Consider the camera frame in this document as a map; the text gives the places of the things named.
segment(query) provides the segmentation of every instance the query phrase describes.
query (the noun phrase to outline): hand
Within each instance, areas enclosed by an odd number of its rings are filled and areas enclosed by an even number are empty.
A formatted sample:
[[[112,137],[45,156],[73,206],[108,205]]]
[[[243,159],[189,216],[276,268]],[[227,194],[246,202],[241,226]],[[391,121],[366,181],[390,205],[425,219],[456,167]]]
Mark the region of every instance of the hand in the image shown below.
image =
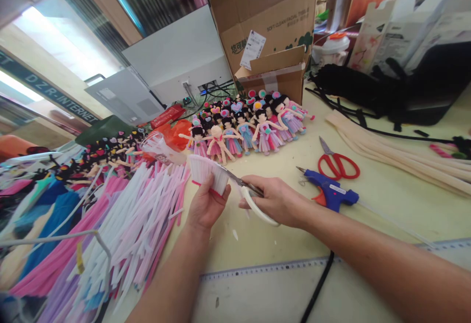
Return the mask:
[[[216,193],[210,192],[213,182],[214,175],[211,174],[193,197],[186,221],[188,226],[198,230],[210,231],[224,210],[229,193],[231,193],[231,186],[227,185],[222,197],[220,197]]]
[[[307,198],[277,177],[265,178],[249,175],[242,177],[242,180],[263,190],[264,198],[252,197],[262,212],[283,225],[303,226],[303,214],[306,213],[306,206],[310,206],[310,201]],[[240,200],[239,207],[250,209],[245,198]]]

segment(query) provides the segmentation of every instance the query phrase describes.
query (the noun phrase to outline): heart decoration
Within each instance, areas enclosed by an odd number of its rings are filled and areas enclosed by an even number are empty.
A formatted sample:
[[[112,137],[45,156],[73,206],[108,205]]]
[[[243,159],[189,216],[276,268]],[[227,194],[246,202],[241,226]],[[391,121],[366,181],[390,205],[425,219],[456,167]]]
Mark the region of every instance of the heart decoration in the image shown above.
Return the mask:
[[[231,105],[231,109],[234,112],[239,112],[240,110],[242,110],[242,107],[243,107],[243,104],[240,101],[237,104],[232,104]]]

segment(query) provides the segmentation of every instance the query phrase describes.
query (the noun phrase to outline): green object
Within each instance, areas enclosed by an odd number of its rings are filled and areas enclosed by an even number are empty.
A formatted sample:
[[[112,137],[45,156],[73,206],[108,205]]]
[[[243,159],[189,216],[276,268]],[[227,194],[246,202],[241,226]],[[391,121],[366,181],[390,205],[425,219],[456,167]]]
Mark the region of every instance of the green object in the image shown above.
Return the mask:
[[[322,21],[329,19],[329,10],[327,9],[325,12],[319,13],[317,17]]]
[[[101,140],[104,137],[108,139],[116,137],[119,131],[124,131],[124,135],[128,136],[131,134],[133,129],[133,126],[124,123],[115,115],[111,115],[106,117],[104,120],[95,123],[80,136],[78,136],[75,139],[75,142],[84,147],[87,144],[93,144],[97,140]]]

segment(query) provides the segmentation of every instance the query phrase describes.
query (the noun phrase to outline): sign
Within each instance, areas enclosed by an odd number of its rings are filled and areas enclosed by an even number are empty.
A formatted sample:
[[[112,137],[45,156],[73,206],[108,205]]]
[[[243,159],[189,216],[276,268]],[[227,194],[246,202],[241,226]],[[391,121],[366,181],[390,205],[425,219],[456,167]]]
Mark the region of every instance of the sign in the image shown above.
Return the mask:
[[[65,110],[72,112],[72,114],[80,117],[84,121],[94,124],[100,120],[79,103],[52,87],[49,83],[38,77],[21,63],[15,61],[2,50],[0,50],[0,67],[10,72],[28,87],[46,96],[49,100],[56,102]]]

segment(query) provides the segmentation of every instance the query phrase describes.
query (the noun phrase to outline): scissors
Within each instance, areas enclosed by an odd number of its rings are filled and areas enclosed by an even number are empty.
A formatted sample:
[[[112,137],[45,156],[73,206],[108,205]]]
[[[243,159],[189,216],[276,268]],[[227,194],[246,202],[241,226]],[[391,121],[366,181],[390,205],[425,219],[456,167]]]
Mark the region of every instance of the scissors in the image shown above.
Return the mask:
[[[329,149],[329,147],[327,146],[325,141],[322,139],[322,137],[319,137],[319,139],[320,139],[320,143],[322,145],[322,148],[324,149],[324,155],[322,155],[320,157],[319,161],[317,162],[317,167],[319,168],[319,173],[321,173],[322,175],[324,175],[324,176],[326,176],[326,177],[328,177],[328,178],[330,178],[334,181],[340,180],[342,177],[346,178],[346,179],[355,179],[358,176],[360,176],[360,168],[358,167],[357,164],[355,164],[350,158],[347,158],[345,155],[334,153],[333,151],[331,151]],[[332,162],[332,160],[330,159],[330,157],[329,157],[330,155],[332,155],[335,163],[337,164],[337,167],[339,168],[338,170],[334,166],[334,163]],[[346,174],[345,168],[343,167],[341,159],[343,159],[345,161],[348,161],[353,166],[353,168],[355,169],[355,174],[354,175],[347,175]],[[330,177],[322,171],[322,168],[321,168],[320,164],[322,163],[323,160],[325,160],[327,165],[329,165],[329,168],[334,173],[335,177]]]
[[[245,200],[249,204],[250,208],[252,208],[254,213],[260,219],[262,219],[264,222],[266,222],[267,224],[270,224],[272,226],[275,226],[275,227],[280,226],[279,222],[274,221],[271,217],[269,217],[264,212],[262,212],[260,210],[260,208],[257,207],[254,200],[252,199],[253,196],[257,196],[257,197],[260,197],[260,198],[264,197],[263,191],[260,188],[254,186],[253,184],[244,182],[243,180],[238,178],[236,175],[234,175],[232,172],[230,172],[228,169],[226,169],[224,166],[222,166],[220,164],[218,164],[218,165],[219,165],[220,168],[222,168],[225,171],[225,173],[227,173],[227,175],[230,178],[232,178],[241,187],[242,195],[244,196]]]

